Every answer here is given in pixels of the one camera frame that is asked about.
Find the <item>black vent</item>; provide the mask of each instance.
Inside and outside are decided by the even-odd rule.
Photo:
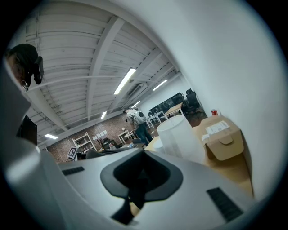
[[[232,200],[230,200],[221,188],[207,190],[207,193],[227,222],[243,214],[242,210],[238,208]]]
[[[76,168],[70,168],[70,169],[62,170],[62,172],[65,176],[75,174],[75,173],[78,173],[81,171],[84,171],[83,167],[76,167]]]

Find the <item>cardboard box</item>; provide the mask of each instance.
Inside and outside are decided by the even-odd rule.
[[[241,130],[224,116],[211,116],[201,121],[198,138],[209,159],[226,160],[244,150]]]

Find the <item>ceiling light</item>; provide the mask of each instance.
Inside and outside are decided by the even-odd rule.
[[[167,82],[168,80],[166,79],[165,81],[163,81],[162,83],[160,83],[158,86],[155,87],[155,89],[153,89],[153,91],[155,91],[156,89],[158,89],[161,85],[163,85],[165,82]]]
[[[117,89],[114,92],[114,94],[119,94],[120,90],[123,88],[123,86],[126,84],[126,82],[134,74],[135,71],[136,71],[136,69],[132,69],[132,68],[128,71],[128,73],[125,75],[125,77],[122,80],[122,82],[120,83],[120,85],[117,87]]]
[[[50,134],[46,134],[45,137],[49,137],[49,138],[52,138],[52,139],[57,139],[58,138],[58,137],[52,136]]]
[[[138,105],[138,104],[139,104],[139,102],[140,102],[140,101],[138,101],[138,102],[137,102],[135,105],[133,105],[131,108],[134,108],[136,105]]]
[[[102,114],[102,117],[101,117],[101,119],[103,119],[103,118],[104,118],[104,116],[106,115],[106,113],[107,113],[107,111],[105,111],[105,112]]]

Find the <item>white cylinder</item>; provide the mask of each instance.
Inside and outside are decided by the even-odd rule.
[[[202,164],[205,150],[183,115],[174,116],[157,128],[165,153]]]
[[[164,150],[164,147],[160,138],[154,142],[153,148],[155,152],[165,153],[165,150]]]

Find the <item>white shelving unit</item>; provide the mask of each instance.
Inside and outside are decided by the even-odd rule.
[[[75,147],[80,148],[83,153],[88,152],[89,149],[95,149],[97,151],[88,133],[85,133],[84,136],[77,139],[72,138],[72,140],[74,142]]]

